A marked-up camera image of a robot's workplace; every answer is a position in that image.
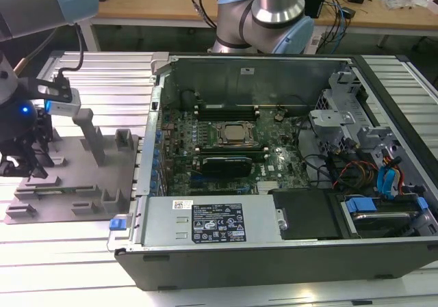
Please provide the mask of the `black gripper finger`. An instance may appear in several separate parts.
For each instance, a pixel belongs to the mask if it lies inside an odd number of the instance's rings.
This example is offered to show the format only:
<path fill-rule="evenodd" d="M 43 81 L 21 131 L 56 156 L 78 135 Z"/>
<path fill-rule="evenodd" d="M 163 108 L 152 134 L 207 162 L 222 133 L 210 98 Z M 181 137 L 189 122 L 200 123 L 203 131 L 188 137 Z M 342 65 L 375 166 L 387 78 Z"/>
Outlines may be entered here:
<path fill-rule="evenodd" d="M 30 143 L 8 140 L 1 142 L 1 176 L 46 178 L 48 173 Z"/>
<path fill-rule="evenodd" d="M 49 143 L 53 140 L 53 127 L 51 115 L 46 112 L 44 108 L 36 108 L 36 143 L 34 144 L 34 152 L 36 156 L 36 167 L 50 167 L 54 166 L 54 162 L 49 156 Z"/>

